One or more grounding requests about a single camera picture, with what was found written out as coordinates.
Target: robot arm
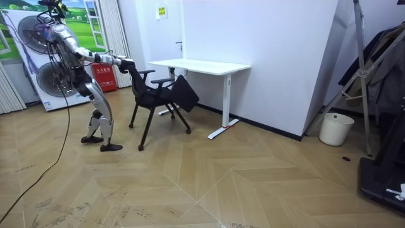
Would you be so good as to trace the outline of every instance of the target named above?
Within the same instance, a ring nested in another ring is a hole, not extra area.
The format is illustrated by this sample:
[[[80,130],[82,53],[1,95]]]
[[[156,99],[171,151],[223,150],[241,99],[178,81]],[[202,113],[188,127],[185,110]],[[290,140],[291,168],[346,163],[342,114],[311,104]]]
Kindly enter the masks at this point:
[[[67,29],[67,26],[64,24],[56,24],[51,27],[51,32],[53,37],[62,42],[68,49],[71,51],[77,60],[80,61],[93,61],[96,63],[104,63],[108,65],[117,65],[121,66],[122,62],[134,62],[131,59],[126,59],[125,56],[112,56],[109,54],[98,54],[98,53],[93,53],[89,50],[87,50],[84,47],[80,47],[73,37],[73,35],[70,33],[70,31]]]

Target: white desk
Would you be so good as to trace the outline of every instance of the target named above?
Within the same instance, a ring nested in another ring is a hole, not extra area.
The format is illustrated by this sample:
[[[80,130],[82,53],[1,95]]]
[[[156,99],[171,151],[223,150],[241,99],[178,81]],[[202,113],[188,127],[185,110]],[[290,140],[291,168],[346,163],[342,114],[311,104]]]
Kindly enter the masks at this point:
[[[200,61],[200,60],[163,60],[149,62],[153,65],[165,66],[169,68],[170,77],[174,75],[170,73],[170,68],[182,68],[190,72],[206,73],[210,75],[217,75],[223,77],[223,104],[222,104],[222,127],[214,131],[208,136],[208,139],[214,139],[217,135],[227,130],[230,126],[236,124],[239,120],[234,119],[229,122],[229,105],[230,105],[230,82],[231,75],[240,70],[250,68],[250,65],[233,64],[233,63],[219,63],[212,61]]]

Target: black baseboard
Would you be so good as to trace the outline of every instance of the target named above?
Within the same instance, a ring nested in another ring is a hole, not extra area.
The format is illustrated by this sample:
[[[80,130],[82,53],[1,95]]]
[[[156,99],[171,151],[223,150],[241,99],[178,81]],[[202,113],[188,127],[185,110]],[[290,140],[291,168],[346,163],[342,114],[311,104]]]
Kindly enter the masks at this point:
[[[41,101],[33,101],[33,102],[25,103],[25,106],[26,107],[31,107],[31,106],[39,105],[39,104],[42,104],[42,102]]]
[[[209,107],[209,106],[206,106],[206,105],[203,105],[203,104],[197,104],[197,107],[204,108],[205,110],[213,111],[215,113],[218,113],[218,114],[222,115],[222,111],[219,110],[219,109],[216,109],[216,108],[212,108],[212,107]],[[288,137],[290,139],[293,139],[293,140],[296,140],[296,141],[299,141],[299,142],[301,142],[301,140],[302,140],[302,136],[297,136],[296,134],[292,134],[292,133],[286,132],[284,130],[280,130],[280,129],[277,129],[277,128],[274,128],[274,127],[270,127],[270,126],[262,124],[262,123],[257,123],[257,122],[255,122],[253,120],[249,120],[249,119],[246,119],[246,118],[243,118],[243,117],[231,114],[231,113],[229,114],[229,117],[237,118],[240,121],[245,122],[247,124],[253,125],[255,127],[259,127],[261,129],[264,129],[264,130],[268,130],[270,132],[279,134],[281,136]]]

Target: metal rod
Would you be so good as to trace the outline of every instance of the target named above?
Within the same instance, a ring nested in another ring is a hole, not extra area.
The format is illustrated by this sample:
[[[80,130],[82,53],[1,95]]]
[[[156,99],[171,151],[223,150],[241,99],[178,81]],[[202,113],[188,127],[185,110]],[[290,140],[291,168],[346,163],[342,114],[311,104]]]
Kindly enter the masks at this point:
[[[363,98],[363,95],[356,96],[356,97],[346,98],[346,101],[351,100],[351,99],[359,99],[359,98]]]
[[[368,100],[367,100],[367,87],[366,79],[360,78],[361,81],[361,92],[363,93],[363,113],[364,113],[364,129],[365,136],[364,142],[366,143],[366,151],[368,156],[372,156],[371,144],[370,144],[370,121],[368,120]]]
[[[357,47],[359,51],[359,65],[360,69],[365,69],[365,57],[363,51],[365,49],[365,32],[364,32],[364,14],[361,10],[359,1],[354,2],[354,14],[356,18],[356,35]]]
[[[345,95],[345,96],[347,97],[346,99],[352,98],[352,97],[350,97],[350,95],[348,95],[348,94],[345,93],[345,92],[343,92],[343,95]]]

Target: chair backrest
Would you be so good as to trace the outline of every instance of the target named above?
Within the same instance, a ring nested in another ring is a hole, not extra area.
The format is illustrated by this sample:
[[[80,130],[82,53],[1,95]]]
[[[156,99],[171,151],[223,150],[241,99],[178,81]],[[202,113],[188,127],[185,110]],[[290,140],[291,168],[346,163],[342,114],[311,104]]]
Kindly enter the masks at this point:
[[[135,66],[131,66],[128,71],[132,78],[132,92],[139,98],[146,92],[146,84]]]

